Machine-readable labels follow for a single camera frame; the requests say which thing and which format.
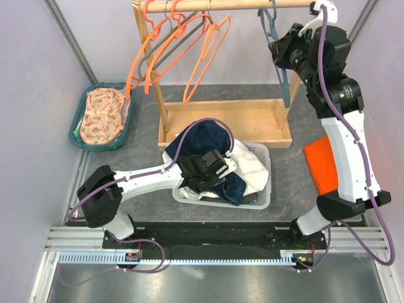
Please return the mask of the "white garment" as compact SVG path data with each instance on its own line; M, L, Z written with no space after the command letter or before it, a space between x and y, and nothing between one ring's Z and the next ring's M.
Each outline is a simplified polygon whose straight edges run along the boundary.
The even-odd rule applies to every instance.
M239 206L244 197L262 191L268 181L269 171L258 157L239 140L234 140L234 149L230 157L237 165L232 173L225 176L225 181L211 191L197 193L188 187L182 187L179 195L191 200L213 200Z

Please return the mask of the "orange hanger of grey garment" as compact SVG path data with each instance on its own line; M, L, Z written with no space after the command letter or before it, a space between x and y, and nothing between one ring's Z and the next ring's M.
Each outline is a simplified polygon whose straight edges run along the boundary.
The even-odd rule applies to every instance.
M176 21L177 26L172 27L170 32L158 41L149 51L136 61L136 68L138 69L138 77L136 83L145 84L145 93L149 93L149 86L155 84L159 79L189 50L193 45L213 26L211 16L204 11L198 13L192 12L190 15L185 15L181 12L175 11L177 1L172 2L170 15L166 16L158 25L153 25L153 31L146 38L148 42L154 41L161 34L161 29L166 21ZM195 32L201 33L181 52L170 65L166 67L161 73L156 72L156 69L171 56L187 39L189 39Z

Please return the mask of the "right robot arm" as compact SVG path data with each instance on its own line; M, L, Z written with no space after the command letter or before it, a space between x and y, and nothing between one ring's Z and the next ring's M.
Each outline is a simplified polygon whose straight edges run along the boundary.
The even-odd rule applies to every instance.
M352 218L374 206L391 202L391 194L380 188L374 177L364 132L364 101L359 84L343 70L351 49L347 33L327 26L321 43L321 29L313 37L299 35L299 23L281 39L269 44L275 66L296 72L306 86L307 99L330 141L336 165L338 187L320 194L316 206L292 222L289 241L304 248L333 221ZM319 46L323 63L318 63Z

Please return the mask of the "orange hanger of white garment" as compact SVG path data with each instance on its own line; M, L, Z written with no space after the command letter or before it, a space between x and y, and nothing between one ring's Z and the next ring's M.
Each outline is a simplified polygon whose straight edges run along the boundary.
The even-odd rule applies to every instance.
M193 94L195 93L199 83L203 79L203 77L204 77L205 73L207 72L210 64L212 63L212 60L216 56L216 54L217 54L219 48L221 47L221 45L222 45L222 43L223 43L229 29L230 29L230 26L231 26L232 17L230 15L227 15L220 23L214 23L212 21L212 19L211 19L210 14L209 14L210 10L211 10L211 1L209 1L209 3L208 3L208 13L201 13L201 14L198 14L198 15L193 16L191 18L191 21L193 21L193 20L196 20L198 18L204 18L205 17L205 18L208 19L209 25L208 25L208 27L207 27L207 29L205 31L206 35L205 35L205 39L204 39L204 42L203 42L203 47L202 47L202 50L201 50L201 54L199 55L199 58L198 58L198 60L196 62L196 65L195 65L195 67L193 69L191 77L190 77L190 79L189 79L189 81L188 81L188 83L186 85L185 90L184 90L183 99L182 99L182 102L184 104L188 103L190 101L191 97L193 96ZM223 35L222 35L221 39L218 41L218 44L217 44L216 48L212 52L211 57L209 58L208 62L206 63L206 66L205 66L204 70L201 72L198 80L194 84L193 89L191 90L190 93L188 93L189 87L191 86L191 84L193 82L193 78L196 75L196 73L197 73L197 71L199 69L199 66L201 65L201 63L206 61L206 58L208 57L209 53L212 51L212 48L215 46L215 42L217 41L217 38L218 38L218 36L220 35L220 32L221 32L221 29L225 24L227 24L227 27L222 32Z

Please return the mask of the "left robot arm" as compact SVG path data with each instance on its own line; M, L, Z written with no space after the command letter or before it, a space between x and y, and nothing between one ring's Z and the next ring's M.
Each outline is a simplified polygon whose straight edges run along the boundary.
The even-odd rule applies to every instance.
M235 162L217 150L141 170L113 171L109 165L103 165L83 183L77 196L88 227L102 227L123 247L132 248L138 243L139 234L130 217L119 211L123 201L163 189L192 187L210 191L235 168Z

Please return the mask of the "blue-grey hanger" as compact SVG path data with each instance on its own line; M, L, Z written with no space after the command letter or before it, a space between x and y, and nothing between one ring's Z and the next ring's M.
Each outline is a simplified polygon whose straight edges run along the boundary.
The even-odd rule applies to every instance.
M291 98L290 98L290 87L288 82L288 76L285 68L281 68L279 66L278 56L280 54L279 51L279 36L276 30L275 21L277 18L277 6L276 1L270 1L273 5L273 14L271 14L268 9L258 9L258 17L261 22L261 26L264 31L265 39L268 44L268 48L271 51L273 64L275 67L275 72L278 77L279 84L283 91L283 103L285 108L289 108L291 106Z

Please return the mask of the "blue denim jeans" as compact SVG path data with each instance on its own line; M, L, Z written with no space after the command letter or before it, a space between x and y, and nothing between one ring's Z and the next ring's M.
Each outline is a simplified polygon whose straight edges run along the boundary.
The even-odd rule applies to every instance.
M202 121L191 127L189 132L182 131L177 138L166 146L165 152L171 160L174 159L181 138L185 140L181 145L181 157L199 155L217 150L222 155L230 150L231 139L228 132L214 121Z

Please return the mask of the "dark grey dotted garment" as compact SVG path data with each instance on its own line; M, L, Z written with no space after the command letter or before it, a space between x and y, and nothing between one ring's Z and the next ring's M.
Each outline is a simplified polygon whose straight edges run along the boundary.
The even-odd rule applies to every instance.
M221 198L212 198L212 197L207 197L207 196L203 196L201 198L201 201L230 204L230 202L226 202L225 200L223 200ZM252 193L252 194L244 196L242 198L241 202L240 202L240 205L253 205L257 201L258 201L258 194L257 193Z

